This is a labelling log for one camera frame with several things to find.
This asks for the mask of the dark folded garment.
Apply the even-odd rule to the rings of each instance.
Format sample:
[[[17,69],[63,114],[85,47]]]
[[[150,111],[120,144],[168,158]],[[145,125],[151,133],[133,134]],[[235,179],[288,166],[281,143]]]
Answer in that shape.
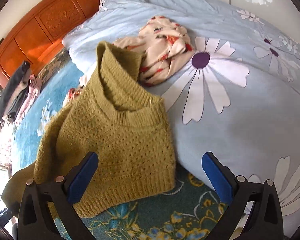
[[[8,81],[0,97],[0,121],[7,114],[15,98],[27,87],[31,73],[30,63],[23,61]]]

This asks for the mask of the light blue floral duvet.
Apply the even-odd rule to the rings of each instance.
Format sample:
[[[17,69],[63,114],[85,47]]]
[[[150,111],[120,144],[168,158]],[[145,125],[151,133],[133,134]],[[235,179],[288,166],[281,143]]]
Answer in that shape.
[[[281,31],[217,0],[100,0],[99,11],[63,44],[91,73],[96,46],[136,36],[153,16],[185,27],[194,55],[149,89],[161,95],[179,163],[203,182],[201,159],[212,152],[235,174],[273,180],[284,233],[300,227],[300,48]]]

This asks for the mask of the orange wooden headboard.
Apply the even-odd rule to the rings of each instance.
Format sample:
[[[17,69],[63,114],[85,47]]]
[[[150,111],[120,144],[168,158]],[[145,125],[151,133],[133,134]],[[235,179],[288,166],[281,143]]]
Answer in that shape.
[[[0,42],[0,88],[28,61],[37,75],[63,48],[63,37],[93,16],[100,0],[42,0]]]

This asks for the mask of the cream red printed garment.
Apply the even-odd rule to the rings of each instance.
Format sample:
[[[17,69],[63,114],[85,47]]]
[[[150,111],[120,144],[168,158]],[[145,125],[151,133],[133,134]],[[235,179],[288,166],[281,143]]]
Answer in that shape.
[[[138,36],[118,38],[114,45],[145,55],[139,69],[139,80],[149,86],[169,79],[195,52],[187,29],[165,16],[152,17]]]

